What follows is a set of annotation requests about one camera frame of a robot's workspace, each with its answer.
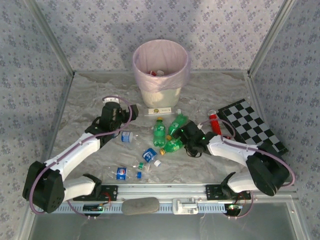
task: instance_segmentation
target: blue bottle cap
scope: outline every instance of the blue bottle cap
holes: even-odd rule
[[[137,179],[141,179],[141,177],[142,177],[142,172],[138,171],[138,172],[136,173],[136,178],[137,178]]]

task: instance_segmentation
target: plastic wrapper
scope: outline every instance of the plastic wrapper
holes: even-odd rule
[[[191,59],[178,43],[158,39],[142,44],[133,54],[135,81],[141,90],[157,93],[179,89],[190,79]],[[163,71],[164,76],[153,76],[150,71]]]

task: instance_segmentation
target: floral wallpaper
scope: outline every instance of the floral wallpaper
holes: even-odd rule
[[[254,77],[270,128],[288,147],[300,203],[320,239],[320,2],[297,0]]]
[[[154,39],[185,47],[195,70],[247,70],[284,0],[36,1],[75,71],[120,71]]]
[[[0,239],[19,232],[29,165],[48,150],[70,77],[21,0],[0,2]]]

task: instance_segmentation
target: wire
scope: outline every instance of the wire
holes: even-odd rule
[[[251,212],[252,207],[253,207],[253,205],[254,205],[254,193],[253,193],[252,191],[250,191],[250,193],[251,193],[251,204],[250,204],[250,206],[249,206],[248,211],[246,211],[245,214],[240,215],[240,216],[230,216],[230,215],[227,215],[228,218],[240,219],[240,218],[243,218],[243,217],[247,216],[247,215]]]
[[[241,192],[239,192],[239,195],[242,196],[243,199],[244,199],[244,204],[243,204],[243,206],[242,206],[242,207],[244,207],[244,206],[246,205],[246,198],[245,198],[245,196],[244,196]]]
[[[73,146],[71,149],[69,149],[65,154],[63,154],[62,156],[60,156],[55,162],[52,162],[51,164],[49,164],[48,166],[46,166],[40,173],[39,175],[35,178],[34,180],[34,183],[31,187],[31,190],[30,190],[30,195],[29,195],[29,205],[30,205],[30,208],[32,210],[32,212],[34,212],[35,214],[37,215],[42,215],[42,214],[45,214],[45,211],[38,211],[36,210],[35,206],[34,206],[34,203],[33,203],[33,197],[34,197],[34,193],[35,193],[35,189],[36,189],[36,186],[40,180],[40,178],[45,174],[45,172],[47,170],[49,170],[51,167],[53,167],[54,165],[56,165],[57,163],[59,163],[60,161],[62,161],[66,156],[68,156],[71,152],[73,152],[76,148],[78,148],[79,146],[81,146],[82,144],[86,143],[87,141],[91,140],[91,139],[94,139],[94,138],[97,138],[97,137],[102,137],[102,136],[106,136],[106,135],[111,135],[111,134],[114,134],[114,133],[118,133],[119,131],[125,129],[129,123],[131,122],[131,119],[132,119],[132,115],[133,115],[133,111],[132,111],[132,108],[130,106],[130,103],[125,100],[124,98],[122,97],[119,97],[119,96],[105,96],[102,98],[102,100],[106,99],[106,98],[116,98],[116,99],[119,99],[121,101],[123,101],[127,106],[128,106],[128,109],[129,109],[129,119],[128,121],[124,124],[123,127],[117,129],[117,130],[114,130],[114,131],[109,131],[109,132],[104,132],[104,133],[99,133],[99,134],[96,134],[96,135],[92,135],[92,136],[89,136],[87,137],[86,139],[82,140],[81,142],[78,142],[75,146]],[[75,210],[74,207],[71,206],[71,203],[69,201],[67,201],[67,203],[69,204],[70,208],[76,213],[76,214],[82,214],[82,213],[79,213],[78,211]]]
[[[236,130],[234,129],[234,127],[227,121],[223,120],[223,119],[219,119],[219,118],[216,118],[216,119],[209,119],[209,120],[206,120],[202,123],[200,123],[201,125],[205,124],[205,123],[208,123],[208,122],[211,122],[211,121],[221,121],[225,124],[227,124],[231,130],[232,130],[232,137],[234,138],[236,136]],[[238,149],[243,149],[243,150],[247,150],[247,151],[254,151],[254,152],[257,152],[257,153],[260,153],[262,155],[266,155],[274,160],[276,160],[277,162],[281,163],[290,173],[291,177],[292,177],[292,180],[291,182],[289,182],[288,184],[284,184],[282,185],[282,187],[289,187],[291,185],[293,185],[296,181],[296,175],[294,173],[294,171],[291,169],[291,167],[286,164],[283,160],[281,160],[279,157],[267,152],[267,151],[263,151],[263,150],[260,150],[260,149],[256,149],[256,148],[252,148],[252,147],[246,147],[246,146],[241,146],[241,145],[238,145],[238,144],[234,144],[234,143],[231,143],[229,141],[225,141],[223,137],[229,137],[228,135],[221,135],[221,140],[224,144],[226,145],[229,145],[231,147],[235,147],[235,148],[238,148]]]
[[[103,194],[103,195],[106,195],[106,196],[108,197],[108,202],[104,202],[104,203],[101,203],[101,204],[99,204],[99,205],[100,205],[100,206],[101,206],[101,205],[104,206],[105,204],[110,204],[109,206],[107,206],[107,207],[110,208],[110,207],[111,207],[111,196],[110,196],[110,194],[107,193],[107,192],[103,192],[102,194]],[[71,204],[71,202],[70,202],[69,200],[67,200],[66,202],[68,203],[68,205],[69,205],[69,207],[72,209],[72,211],[74,211],[77,215],[80,215],[80,216],[82,216],[82,217],[85,217],[85,218],[90,219],[90,216],[87,216],[87,215],[85,215],[85,214],[77,211],[76,208],[75,208],[74,206],[72,206],[72,204]]]
[[[238,200],[239,200],[239,194],[236,196],[236,200],[233,204],[236,204],[238,202]]]
[[[107,193],[107,192],[103,192],[102,194],[108,197],[108,202],[102,203],[102,205],[110,204],[109,206],[107,206],[107,207],[110,208],[111,207],[111,196],[110,196],[110,194]]]

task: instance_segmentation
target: green plastic bottle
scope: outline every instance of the green plastic bottle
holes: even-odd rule
[[[153,127],[153,145],[160,148],[166,143],[166,127],[162,121],[162,117],[158,117]]]
[[[174,153],[184,146],[182,141],[178,139],[172,139],[166,143],[164,148],[160,149],[160,154],[165,155],[166,153]]]
[[[180,128],[182,125],[186,124],[188,121],[188,117],[184,116],[181,112],[176,116],[175,120],[171,123],[169,130],[168,130],[168,135],[166,136],[166,139],[168,141],[172,140],[172,134]]]

